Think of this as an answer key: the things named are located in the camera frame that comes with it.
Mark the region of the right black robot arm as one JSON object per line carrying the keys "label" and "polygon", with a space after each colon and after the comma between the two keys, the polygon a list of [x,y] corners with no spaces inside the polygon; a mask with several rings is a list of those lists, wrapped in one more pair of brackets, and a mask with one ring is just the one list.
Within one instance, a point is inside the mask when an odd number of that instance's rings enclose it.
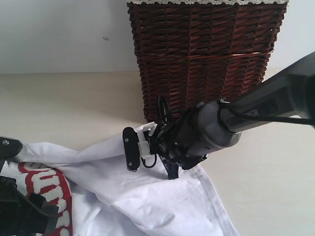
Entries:
{"label": "right black robot arm", "polygon": [[174,118],[167,100],[157,103],[150,153],[160,157],[169,179],[207,155],[239,142],[243,131],[271,122],[314,126],[315,56],[309,54],[237,100],[200,102]]}

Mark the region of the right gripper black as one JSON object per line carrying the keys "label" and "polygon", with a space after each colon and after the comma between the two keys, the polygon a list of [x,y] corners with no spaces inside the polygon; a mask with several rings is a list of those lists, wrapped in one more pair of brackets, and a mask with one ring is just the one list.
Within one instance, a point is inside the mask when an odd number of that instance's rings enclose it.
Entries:
{"label": "right gripper black", "polygon": [[188,152],[179,139],[180,129],[184,127],[185,116],[170,123],[158,121],[154,132],[148,137],[151,154],[159,156],[168,179],[179,177],[179,168],[189,170],[207,159],[207,155],[196,156]]}

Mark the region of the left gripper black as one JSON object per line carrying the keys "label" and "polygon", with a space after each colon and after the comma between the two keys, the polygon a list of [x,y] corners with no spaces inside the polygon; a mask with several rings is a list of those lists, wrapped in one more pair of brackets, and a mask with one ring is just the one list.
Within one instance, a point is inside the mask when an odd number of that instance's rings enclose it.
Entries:
{"label": "left gripper black", "polygon": [[45,197],[24,196],[16,180],[0,177],[0,234],[2,236],[44,236],[56,229],[59,207]]}

